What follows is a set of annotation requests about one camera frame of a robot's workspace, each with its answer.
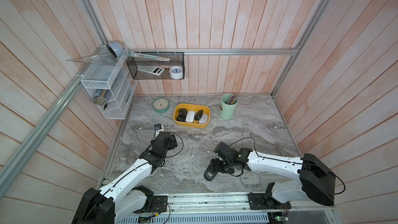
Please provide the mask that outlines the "black mouse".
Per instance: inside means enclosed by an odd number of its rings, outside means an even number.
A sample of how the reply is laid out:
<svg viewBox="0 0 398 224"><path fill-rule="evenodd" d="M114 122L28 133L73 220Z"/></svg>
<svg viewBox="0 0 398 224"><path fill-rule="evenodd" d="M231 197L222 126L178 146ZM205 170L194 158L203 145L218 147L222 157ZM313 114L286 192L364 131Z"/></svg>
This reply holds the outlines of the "black mouse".
<svg viewBox="0 0 398 224"><path fill-rule="evenodd" d="M180 108L178 110L178 116L176 117L176 121L185 122L187 113L188 111L185 108Z"/></svg>
<svg viewBox="0 0 398 224"><path fill-rule="evenodd" d="M204 114L203 110L199 110L198 112L195 113L195 115L194 115L194 120L195 120L195 121L201 120L203 114Z"/></svg>
<svg viewBox="0 0 398 224"><path fill-rule="evenodd" d="M218 161L216 159L211 159L209 166L207 167L204 178L208 181L212 181L218 174Z"/></svg>

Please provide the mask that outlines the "white mouse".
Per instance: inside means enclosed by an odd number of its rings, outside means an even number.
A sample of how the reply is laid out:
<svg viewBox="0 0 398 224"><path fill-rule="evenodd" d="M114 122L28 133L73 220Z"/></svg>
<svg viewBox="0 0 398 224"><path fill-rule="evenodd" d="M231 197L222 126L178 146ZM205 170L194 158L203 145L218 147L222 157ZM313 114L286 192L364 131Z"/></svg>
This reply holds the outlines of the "white mouse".
<svg viewBox="0 0 398 224"><path fill-rule="evenodd" d="M195 113L196 113L195 111L188 111L187 114L186 114L185 122L193 123L194 122Z"/></svg>
<svg viewBox="0 0 398 224"><path fill-rule="evenodd" d="M207 114L203 114L201 119L199 120L199 124L206 124L209 120L209 116Z"/></svg>

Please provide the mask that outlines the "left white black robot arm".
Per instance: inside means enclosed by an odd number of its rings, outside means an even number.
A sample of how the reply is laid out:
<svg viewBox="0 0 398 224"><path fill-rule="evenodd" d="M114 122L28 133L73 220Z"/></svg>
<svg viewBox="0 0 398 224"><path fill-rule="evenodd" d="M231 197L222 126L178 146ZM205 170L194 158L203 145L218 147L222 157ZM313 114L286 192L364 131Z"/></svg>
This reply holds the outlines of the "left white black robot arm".
<svg viewBox="0 0 398 224"><path fill-rule="evenodd" d="M153 192L139 183L162 167L168 151L177 146L175 133L159 132L130 168L100 189L84 193L72 223L116 224L151 207Z"/></svg>

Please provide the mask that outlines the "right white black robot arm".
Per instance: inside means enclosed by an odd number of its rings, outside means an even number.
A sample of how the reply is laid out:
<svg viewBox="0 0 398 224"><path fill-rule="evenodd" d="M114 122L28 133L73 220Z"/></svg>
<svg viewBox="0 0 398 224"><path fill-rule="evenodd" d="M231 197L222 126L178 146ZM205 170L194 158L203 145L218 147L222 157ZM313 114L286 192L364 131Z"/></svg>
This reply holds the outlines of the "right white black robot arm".
<svg viewBox="0 0 398 224"><path fill-rule="evenodd" d="M226 143L219 143L204 177L212 181L218 173L234 175L270 172L291 180L269 183L262 194L247 195L251 210L290 209L291 201L312 200L323 206L333 206L337 176L316 156L306 153L303 157L281 157L257 152L250 148L235 150Z"/></svg>

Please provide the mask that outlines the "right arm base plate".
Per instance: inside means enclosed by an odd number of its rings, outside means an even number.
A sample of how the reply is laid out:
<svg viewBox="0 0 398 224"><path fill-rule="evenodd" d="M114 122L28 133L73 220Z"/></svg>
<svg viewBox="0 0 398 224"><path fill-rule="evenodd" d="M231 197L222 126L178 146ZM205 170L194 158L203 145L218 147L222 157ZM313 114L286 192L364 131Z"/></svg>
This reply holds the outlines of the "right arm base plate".
<svg viewBox="0 0 398 224"><path fill-rule="evenodd" d="M267 210L267 209L291 209L291 203L280 203L273 198L272 189L275 183L269 183L265 193L254 194L250 192L247 197L251 210Z"/></svg>

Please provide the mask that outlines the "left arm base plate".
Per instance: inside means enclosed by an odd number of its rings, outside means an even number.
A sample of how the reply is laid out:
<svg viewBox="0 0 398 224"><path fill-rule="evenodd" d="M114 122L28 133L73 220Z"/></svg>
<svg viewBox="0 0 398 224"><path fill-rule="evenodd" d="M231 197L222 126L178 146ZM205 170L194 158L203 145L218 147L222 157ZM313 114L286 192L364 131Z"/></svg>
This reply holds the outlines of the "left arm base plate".
<svg viewBox="0 0 398 224"><path fill-rule="evenodd" d="M153 196L149 197L144 206L135 211L136 214L142 213L163 213L166 212L168 207L168 196Z"/></svg>

